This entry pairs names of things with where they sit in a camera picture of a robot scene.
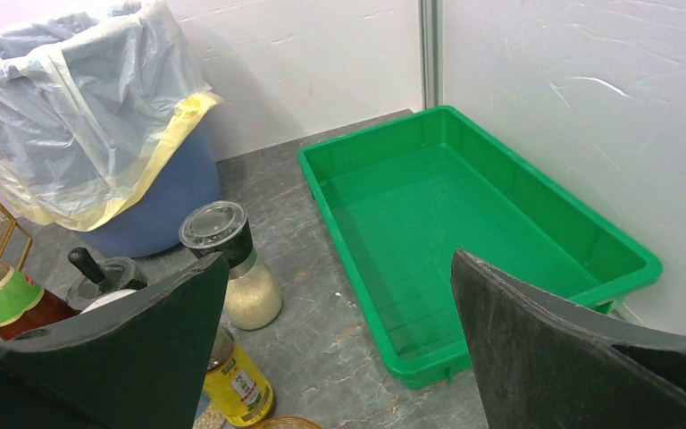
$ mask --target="metal frame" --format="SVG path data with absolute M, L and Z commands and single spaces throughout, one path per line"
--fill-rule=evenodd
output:
M 441 1 L 419 0 L 420 40 L 422 42 L 422 100 L 425 109 L 442 101 L 441 76 Z

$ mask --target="green label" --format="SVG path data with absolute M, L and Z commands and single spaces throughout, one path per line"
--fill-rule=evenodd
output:
M 223 374 L 227 374 L 235 366 L 235 358 L 232 358 L 230 362 L 222 369 Z
M 15 322 L 43 298 L 43 288 L 27 275 L 9 269 L 0 281 L 0 326 Z

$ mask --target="sauce bottle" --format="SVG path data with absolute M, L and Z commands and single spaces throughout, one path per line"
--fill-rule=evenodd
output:
M 31 329 L 76 315 L 63 300 L 0 259 L 0 337 L 10 340 Z
M 271 417 L 277 407 L 270 382 L 221 324 L 206 368 L 204 391 L 236 428 L 256 425 Z

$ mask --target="spice jar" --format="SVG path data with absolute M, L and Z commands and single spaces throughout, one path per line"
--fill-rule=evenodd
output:
M 246 210 L 230 201 L 198 208 L 180 226 L 180 241 L 196 257 L 224 252 L 230 264 L 223 312 L 243 330 L 269 324 L 282 309 L 272 273 L 256 253 Z
M 251 357 L 221 324 L 209 357 L 204 391 L 231 425 L 253 426 L 272 416 L 274 390 Z
M 77 312 L 27 275 L 0 259 L 0 337 L 10 340 L 23 332 L 68 319 Z

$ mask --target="jar lid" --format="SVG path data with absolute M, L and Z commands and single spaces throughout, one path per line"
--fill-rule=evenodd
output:
M 114 292 L 109 292 L 103 297 L 93 301 L 89 306 L 87 306 L 83 311 L 80 313 L 87 313 L 88 311 L 93 311 L 99 307 L 105 306 L 106 304 L 109 304 L 110 302 L 116 301 L 117 299 L 127 297 L 128 295 L 135 293 L 136 290 L 134 289 L 121 289 L 121 290 L 115 290 Z
M 216 201 L 191 213 L 180 226 L 188 248 L 213 248 L 235 237 L 248 221 L 246 210 L 232 201 Z

